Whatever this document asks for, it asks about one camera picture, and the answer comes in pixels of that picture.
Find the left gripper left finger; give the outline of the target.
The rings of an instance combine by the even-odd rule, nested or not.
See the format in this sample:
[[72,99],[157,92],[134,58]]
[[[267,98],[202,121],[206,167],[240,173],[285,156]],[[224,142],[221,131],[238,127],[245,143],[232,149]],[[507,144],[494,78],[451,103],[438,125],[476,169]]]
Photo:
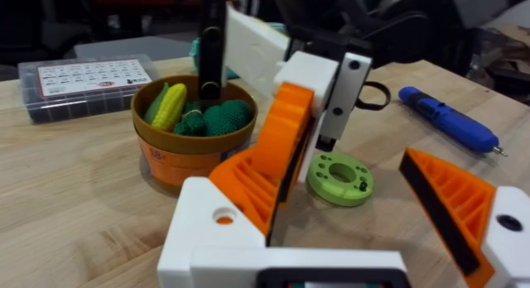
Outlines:
[[161,287],[257,287],[260,272],[290,265],[289,250],[267,244],[281,181],[255,171],[250,154],[184,181],[157,264]]

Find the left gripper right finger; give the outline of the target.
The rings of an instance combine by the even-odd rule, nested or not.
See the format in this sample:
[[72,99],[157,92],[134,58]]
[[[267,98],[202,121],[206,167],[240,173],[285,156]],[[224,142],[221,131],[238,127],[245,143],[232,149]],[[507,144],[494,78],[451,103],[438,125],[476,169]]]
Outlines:
[[469,287],[529,285],[529,196],[407,148],[399,170]]

